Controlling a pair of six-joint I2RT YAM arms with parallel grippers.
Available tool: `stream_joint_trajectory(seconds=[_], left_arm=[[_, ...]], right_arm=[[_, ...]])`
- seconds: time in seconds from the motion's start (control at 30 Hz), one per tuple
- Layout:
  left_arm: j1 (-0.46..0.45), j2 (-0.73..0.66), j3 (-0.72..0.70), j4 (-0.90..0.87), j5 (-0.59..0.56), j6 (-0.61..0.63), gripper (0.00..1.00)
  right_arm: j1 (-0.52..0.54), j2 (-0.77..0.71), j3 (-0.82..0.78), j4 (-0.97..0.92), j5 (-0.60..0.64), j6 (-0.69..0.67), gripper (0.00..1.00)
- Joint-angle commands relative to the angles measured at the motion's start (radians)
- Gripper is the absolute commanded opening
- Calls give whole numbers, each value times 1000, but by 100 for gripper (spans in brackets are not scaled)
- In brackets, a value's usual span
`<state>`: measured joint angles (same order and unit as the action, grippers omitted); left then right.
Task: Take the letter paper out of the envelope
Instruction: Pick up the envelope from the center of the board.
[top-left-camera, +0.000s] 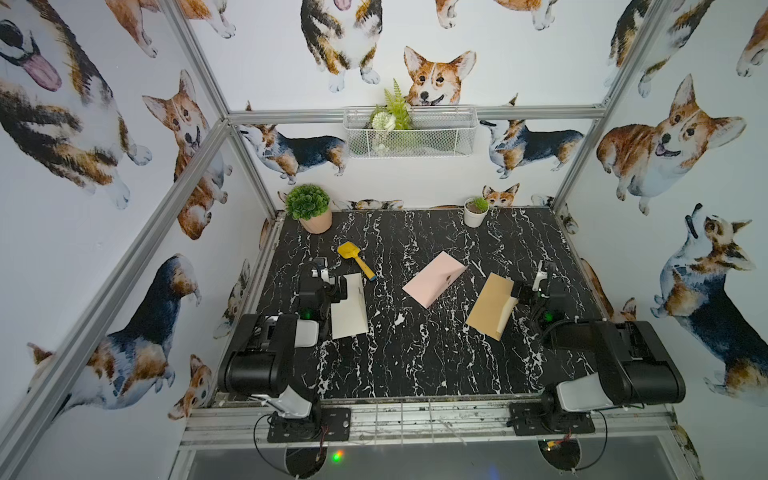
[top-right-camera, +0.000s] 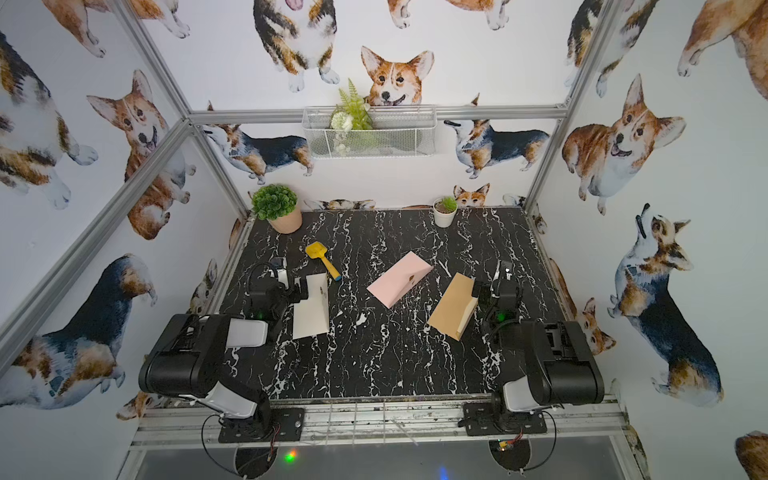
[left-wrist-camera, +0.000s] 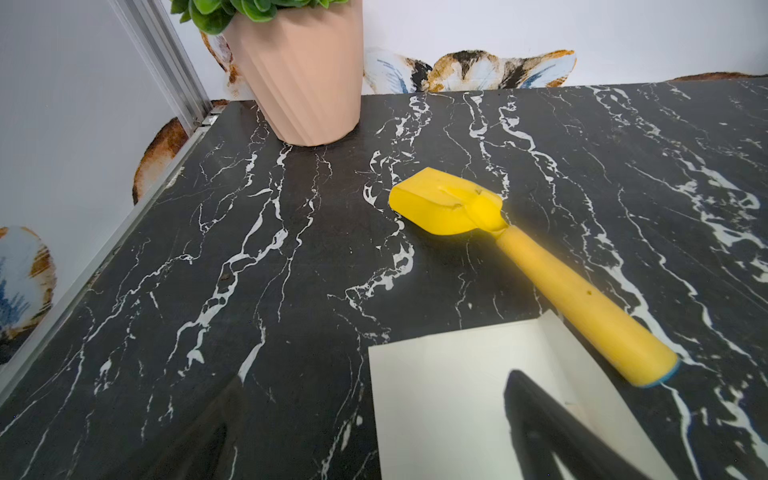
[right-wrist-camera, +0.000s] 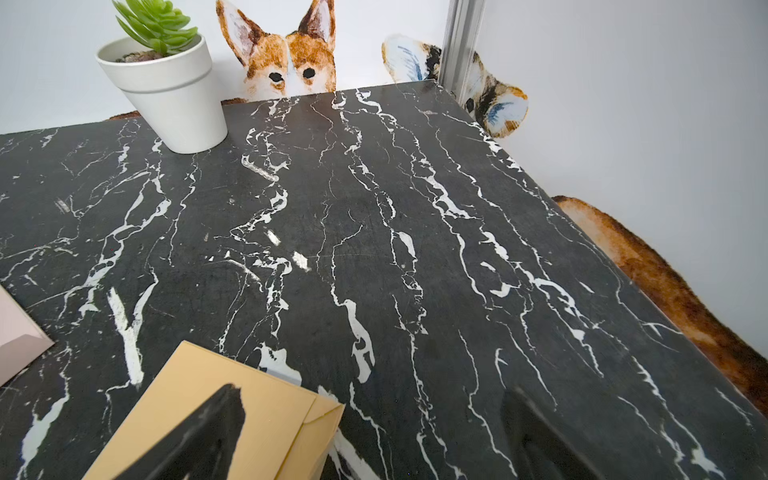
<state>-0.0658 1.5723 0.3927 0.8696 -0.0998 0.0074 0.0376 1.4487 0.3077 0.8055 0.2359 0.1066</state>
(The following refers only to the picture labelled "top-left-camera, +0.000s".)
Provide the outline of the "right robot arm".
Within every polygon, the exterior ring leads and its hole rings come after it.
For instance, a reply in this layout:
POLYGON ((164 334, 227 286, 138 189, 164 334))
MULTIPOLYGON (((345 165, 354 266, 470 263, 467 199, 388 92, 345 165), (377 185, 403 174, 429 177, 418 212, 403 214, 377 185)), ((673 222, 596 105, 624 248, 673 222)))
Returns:
POLYGON ((541 394, 546 416, 678 404, 685 399, 683 376, 650 323, 568 319, 561 309, 565 291, 554 272, 553 263, 541 262, 534 280, 515 282, 510 297, 530 308, 543 347, 589 353, 596 366, 590 375, 547 386, 541 394))

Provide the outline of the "pink envelope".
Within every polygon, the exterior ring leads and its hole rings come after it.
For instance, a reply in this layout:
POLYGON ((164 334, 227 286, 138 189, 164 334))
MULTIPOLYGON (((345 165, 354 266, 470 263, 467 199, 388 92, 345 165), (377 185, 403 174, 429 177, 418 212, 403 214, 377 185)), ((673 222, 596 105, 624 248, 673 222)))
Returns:
POLYGON ((403 291, 428 309, 465 270, 465 265, 445 251, 440 252, 403 287, 403 291))

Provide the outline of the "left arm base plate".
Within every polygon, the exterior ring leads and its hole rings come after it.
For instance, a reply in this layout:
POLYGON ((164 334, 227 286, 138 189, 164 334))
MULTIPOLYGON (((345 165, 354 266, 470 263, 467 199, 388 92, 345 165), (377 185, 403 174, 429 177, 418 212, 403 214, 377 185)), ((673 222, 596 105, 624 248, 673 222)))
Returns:
POLYGON ((270 444, 348 441, 352 411, 349 408, 320 408, 302 419, 283 418, 277 413, 268 420, 270 444))

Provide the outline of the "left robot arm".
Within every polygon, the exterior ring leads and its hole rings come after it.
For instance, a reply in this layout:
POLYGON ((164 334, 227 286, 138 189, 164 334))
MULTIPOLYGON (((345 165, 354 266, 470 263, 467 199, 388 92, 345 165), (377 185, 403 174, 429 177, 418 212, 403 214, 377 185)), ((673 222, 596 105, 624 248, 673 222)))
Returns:
POLYGON ((317 395, 295 381, 295 351, 331 338, 331 307, 347 298, 346 280, 329 274, 326 258, 303 264, 293 311, 242 315, 219 367, 218 389, 263 400, 284 420, 318 423, 317 395))

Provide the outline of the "cream letter paper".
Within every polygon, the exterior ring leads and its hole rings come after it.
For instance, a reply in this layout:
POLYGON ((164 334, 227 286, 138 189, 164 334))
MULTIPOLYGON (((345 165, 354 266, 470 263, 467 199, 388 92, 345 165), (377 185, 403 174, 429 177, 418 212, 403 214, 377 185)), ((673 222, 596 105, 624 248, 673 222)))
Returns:
POLYGON ((512 311, 518 303, 518 299, 515 297, 509 297, 502 306, 500 318, 497 323, 496 332, 501 336, 506 328, 506 325, 511 317, 512 311))

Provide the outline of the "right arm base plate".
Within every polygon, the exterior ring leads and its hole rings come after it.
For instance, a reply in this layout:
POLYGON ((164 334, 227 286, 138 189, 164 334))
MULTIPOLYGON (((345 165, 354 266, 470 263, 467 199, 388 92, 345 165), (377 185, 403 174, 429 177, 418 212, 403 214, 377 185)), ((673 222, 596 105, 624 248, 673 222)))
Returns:
POLYGON ((506 426, 517 436, 591 434, 596 432, 588 413, 551 409, 538 402, 510 403, 506 426))

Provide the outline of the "brown kraft envelope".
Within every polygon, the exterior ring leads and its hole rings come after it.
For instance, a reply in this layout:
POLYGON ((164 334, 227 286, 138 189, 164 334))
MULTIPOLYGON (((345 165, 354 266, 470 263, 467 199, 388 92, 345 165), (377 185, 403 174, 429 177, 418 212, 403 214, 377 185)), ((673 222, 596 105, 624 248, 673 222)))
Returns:
POLYGON ((476 331, 500 341, 501 336, 496 332, 502 306, 509 297, 513 296, 513 280, 491 274, 473 305, 466 324, 476 331))

